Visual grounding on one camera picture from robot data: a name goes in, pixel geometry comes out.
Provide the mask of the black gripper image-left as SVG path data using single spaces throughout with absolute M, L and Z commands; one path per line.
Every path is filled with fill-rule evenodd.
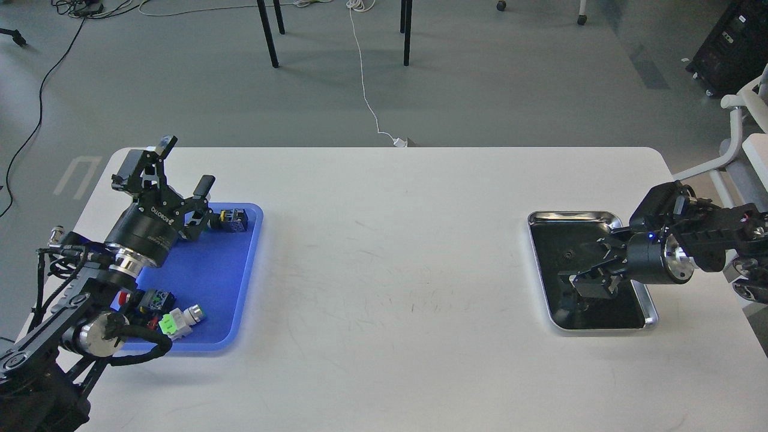
M 189 199 L 169 197 L 164 160 L 176 142 L 175 135 L 166 135 L 158 145 L 130 150 L 112 175 L 112 189 L 130 195 L 134 203 L 121 214 L 105 244 L 132 250 L 154 267 L 164 264 L 179 240 L 196 241 L 212 212 L 209 192 L 214 175 L 203 175 Z

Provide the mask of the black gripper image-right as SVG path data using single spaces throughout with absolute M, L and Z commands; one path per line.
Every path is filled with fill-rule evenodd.
M 617 298 L 626 279 L 643 284 L 685 284 L 694 273 L 693 260 L 674 235 L 626 232 L 622 240 L 604 236 L 587 242 L 585 251 L 587 272 L 559 271 L 559 280 L 579 298 Z

